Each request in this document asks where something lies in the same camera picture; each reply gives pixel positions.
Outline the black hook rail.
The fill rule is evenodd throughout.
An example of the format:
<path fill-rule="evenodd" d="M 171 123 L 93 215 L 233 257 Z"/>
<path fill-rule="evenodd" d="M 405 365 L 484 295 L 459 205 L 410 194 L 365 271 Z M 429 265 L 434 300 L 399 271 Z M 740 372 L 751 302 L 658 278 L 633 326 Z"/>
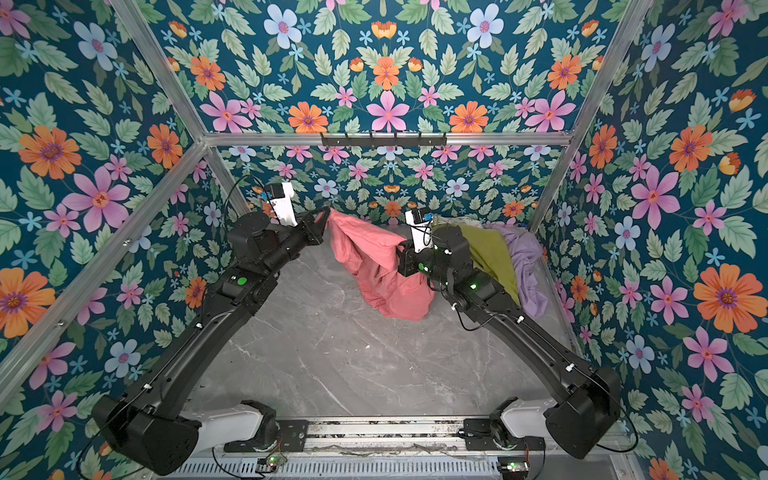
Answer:
<path fill-rule="evenodd" d="M 423 133 L 358 133 L 358 134 L 321 134 L 321 146 L 324 147 L 361 147 L 378 148 L 399 146 L 403 148 L 442 147 L 448 145 L 446 134 Z"/>

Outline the pink cloth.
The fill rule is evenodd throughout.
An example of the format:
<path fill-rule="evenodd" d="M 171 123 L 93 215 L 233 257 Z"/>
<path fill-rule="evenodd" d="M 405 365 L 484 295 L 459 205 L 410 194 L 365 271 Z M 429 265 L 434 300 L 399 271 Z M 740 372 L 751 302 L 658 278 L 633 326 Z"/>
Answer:
<path fill-rule="evenodd" d="M 327 227 L 335 259 L 354 277 L 369 306 L 387 318 L 419 322 L 427 316 L 435 293 L 426 277 L 398 272 L 403 236 L 336 210 Z"/>

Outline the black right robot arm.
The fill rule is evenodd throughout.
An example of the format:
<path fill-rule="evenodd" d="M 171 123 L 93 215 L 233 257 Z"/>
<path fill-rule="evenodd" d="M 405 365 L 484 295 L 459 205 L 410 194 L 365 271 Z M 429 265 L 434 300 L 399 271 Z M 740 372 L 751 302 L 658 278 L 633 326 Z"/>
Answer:
<path fill-rule="evenodd" d="M 396 265 L 404 276 L 425 275 L 454 311 L 500 338 L 546 387 L 546 399 L 511 397 L 490 414 L 489 435 L 497 446 L 538 437 L 583 459 L 618 421 L 618 373 L 580 357 L 528 316 L 499 281 L 474 265 L 459 228 L 443 228 L 427 242 L 400 242 Z"/>

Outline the aluminium frame post back left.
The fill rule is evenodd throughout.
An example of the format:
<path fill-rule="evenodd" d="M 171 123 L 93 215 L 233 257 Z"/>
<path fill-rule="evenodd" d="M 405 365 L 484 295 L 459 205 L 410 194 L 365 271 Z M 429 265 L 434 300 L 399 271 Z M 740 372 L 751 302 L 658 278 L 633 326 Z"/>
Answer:
<path fill-rule="evenodd" d="M 224 200 L 226 201 L 221 207 L 224 224 L 229 219 L 230 212 L 234 212 L 237 216 L 249 213 L 250 208 L 244 195 L 238 189 L 237 181 L 230 168 L 225 164 L 219 149 L 209 141 L 211 132 L 206 128 L 192 100 L 184 90 L 178 75 L 166 57 L 166 52 L 161 47 L 139 6 L 135 1 L 112 1 L 111 4 L 143 60 L 152 71 L 158 86 L 184 125 L 191 141 L 185 154 L 187 156 L 192 155 L 192 166 L 204 159 L 214 178 L 223 189 Z"/>

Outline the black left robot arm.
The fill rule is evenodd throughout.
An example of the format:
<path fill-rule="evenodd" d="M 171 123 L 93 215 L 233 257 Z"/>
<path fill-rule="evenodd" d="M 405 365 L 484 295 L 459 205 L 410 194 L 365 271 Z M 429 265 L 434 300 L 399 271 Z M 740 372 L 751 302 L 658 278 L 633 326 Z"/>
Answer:
<path fill-rule="evenodd" d="M 329 208 L 278 226 L 262 212 L 240 217 L 227 233 L 233 263 L 207 288 L 199 312 L 159 360 L 120 397 L 92 410 L 111 448 L 157 475 L 179 469 L 193 454 L 231 442 L 273 446 L 273 408 L 245 400 L 226 409 L 193 412 L 185 404 L 223 347 L 264 305 L 281 269 L 307 246 L 320 245 Z"/>

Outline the aluminium frame post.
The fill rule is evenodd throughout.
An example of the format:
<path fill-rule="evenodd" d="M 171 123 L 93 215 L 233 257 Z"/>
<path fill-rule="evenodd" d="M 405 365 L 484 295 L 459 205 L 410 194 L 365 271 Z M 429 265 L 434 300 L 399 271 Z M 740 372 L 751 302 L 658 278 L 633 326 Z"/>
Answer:
<path fill-rule="evenodd" d="M 623 59 L 627 55 L 635 36 L 641 30 L 644 18 L 652 6 L 653 1 L 651 0 L 627 2 L 621 21 L 608 44 L 602 66 L 596 74 L 595 80 L 574 121 L 569 143 L 562 151 L 557 164 L 553 168 L 549 181 L 539 198 L 533 217 L 528 224 L 528 229 L 531 233 L 538 234 L 547 213 L 555 203 L 559 188 L 567 176 L 569 164 L 579 152 L 579 148 L 587 136 L 589 127 L 598 113 L 603 98 L 608 93 Z"/>
<path fill-rule="evenodd" d="M 223 189 L 224 200 L 226 201 L 221 207 L 224 224 L 229 219 L 230 212 L 234 212 L 237 216 L 249 213 L 250 208 L 244 195 L 238 189 L 237 181 L 230 168 L 225 164 L 219 149 L 209 141 L 211 132 L 206 128 L 192 100 L 184 90 L 178 75 L 166 57 L 166 52 L 161 47 L 139 6 L 135 1 L 112 1 L 111 4 L 143 60 L 152 71 L 158 86 L 184 125 L 191 141 L 185 154 L 187 156 L 192 155 L 192 166 L 204 159 L 214 178 Z"/>

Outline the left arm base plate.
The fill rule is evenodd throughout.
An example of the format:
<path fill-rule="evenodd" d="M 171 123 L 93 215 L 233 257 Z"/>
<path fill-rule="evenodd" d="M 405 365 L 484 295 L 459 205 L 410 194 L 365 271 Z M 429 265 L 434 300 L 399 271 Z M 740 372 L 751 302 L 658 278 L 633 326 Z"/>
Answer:
<path fill-rule="evenodd" d="M 268 420 L 254 437 L 229 442 L 227 453 L 302 452 L 308 438 L 308 420 Z"/>

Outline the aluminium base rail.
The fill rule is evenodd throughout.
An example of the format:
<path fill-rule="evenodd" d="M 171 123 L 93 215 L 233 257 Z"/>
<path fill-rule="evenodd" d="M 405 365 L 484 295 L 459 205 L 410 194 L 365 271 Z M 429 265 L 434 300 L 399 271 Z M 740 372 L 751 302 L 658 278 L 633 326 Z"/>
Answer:
<path fill-rule="evenodd" d="M 227 453 L 216 446 L 194 454 L 173 479 L 502 479 L 499 457 L 530 464 L 527 479 L 641 479 L 632 453 L 620 452 L 626 439 L 611 432 L 579 460 L 552 440 L 544 451 L 469 451 L 456 432 L 466 418 L 479 416 L 311 417 L 302 452 Z M 283 455 L 287 463 L 262 472 L 257 460 Z"/>

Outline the lavender purple cloth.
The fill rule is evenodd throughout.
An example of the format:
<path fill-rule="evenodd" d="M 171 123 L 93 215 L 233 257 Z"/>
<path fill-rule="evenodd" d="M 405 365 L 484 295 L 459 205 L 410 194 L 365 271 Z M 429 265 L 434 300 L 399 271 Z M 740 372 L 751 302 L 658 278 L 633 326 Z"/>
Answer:
<path fill-rule="evenodd" d="M 515 272 L 519 305 L 528 316 L 540 318 L 548 307 L 534 270 L 543 254 L 540 242 L 521 226 L 492 222 L 486 228 L 498 232 L 505 242 Z"/>

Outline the aluminium frame beam left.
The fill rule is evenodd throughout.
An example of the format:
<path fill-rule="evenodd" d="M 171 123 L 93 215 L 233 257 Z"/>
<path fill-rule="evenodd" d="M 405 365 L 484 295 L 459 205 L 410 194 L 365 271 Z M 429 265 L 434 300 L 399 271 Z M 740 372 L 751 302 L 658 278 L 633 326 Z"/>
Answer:
<path fill-rule="evenodd" d="M 89 302 L 99 287 L 128 253 L 129 245 L 169 203 L 171 195 L 190 176 L 208 150 L 203 142 L 193 144 L 179 163 L 154 187 L 145 200 L 57 297 L 40 320 L 24 335 L 1 362 L 1 408 L 16 395 L 27 378 L 62 333 Z"/>

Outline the lime green cloth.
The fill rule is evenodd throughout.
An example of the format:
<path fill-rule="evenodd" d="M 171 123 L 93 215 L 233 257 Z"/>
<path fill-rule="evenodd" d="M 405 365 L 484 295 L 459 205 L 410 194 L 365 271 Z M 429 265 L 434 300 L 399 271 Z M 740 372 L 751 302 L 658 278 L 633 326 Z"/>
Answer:
<path fill-rule="evenodd" d="M 425 265 L 429 287 L 462 311 L 520 305 L 518 280 L 502 235 L 465 224 L 439 225 Z"/>

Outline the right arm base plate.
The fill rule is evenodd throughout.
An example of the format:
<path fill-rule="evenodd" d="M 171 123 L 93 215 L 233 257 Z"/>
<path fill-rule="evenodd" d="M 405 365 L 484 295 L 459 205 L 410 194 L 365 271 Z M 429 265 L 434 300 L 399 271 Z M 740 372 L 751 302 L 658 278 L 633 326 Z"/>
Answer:
<path fill-rule="evenodd" d="M 466 418 L 456 435 L 463 439 L 469 451 L 544 451 L 541 437 L 515 437 L 499 420 Z"/>

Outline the small black circuit board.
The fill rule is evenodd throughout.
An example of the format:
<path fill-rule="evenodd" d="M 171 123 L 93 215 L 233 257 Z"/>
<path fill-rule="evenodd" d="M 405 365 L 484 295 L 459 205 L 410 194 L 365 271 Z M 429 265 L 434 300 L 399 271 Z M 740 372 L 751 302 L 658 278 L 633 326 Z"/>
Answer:
<path fill-rule="evenodd" d="M 526 480 L 530 473 L 530 464 L 523 459 L 499 457 L 497 470 L 503 480 Z"/>

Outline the aluminium frame post back right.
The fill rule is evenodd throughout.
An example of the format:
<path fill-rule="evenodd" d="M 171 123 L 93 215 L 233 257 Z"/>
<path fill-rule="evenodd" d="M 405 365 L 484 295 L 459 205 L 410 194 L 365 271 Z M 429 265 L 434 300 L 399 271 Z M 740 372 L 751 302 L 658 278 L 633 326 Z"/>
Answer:
<path fill-rule="evenodd" d="M 602 66 L 596 74 L 595 80 L 574 121 L 569 143 L 562 151 L 557 164 L 553 168 L 549 181 L 539 198 L 533 217 L 528 224 L 528 229 L 531 233 L 538 234 L 547 213 L 555 203 L 559 188 L 567 176 L 569 164 L 579 152 L 579 148 L 587 136 L 589 127 L 598 113 L 603 98 L 608 93 L 623 59 L 627 55 L 635 36 L 641 30 L 644 18 L 652 6 L 653 1 L 651 0 L 627 2 L 621 21 L 608 44 Z"/>

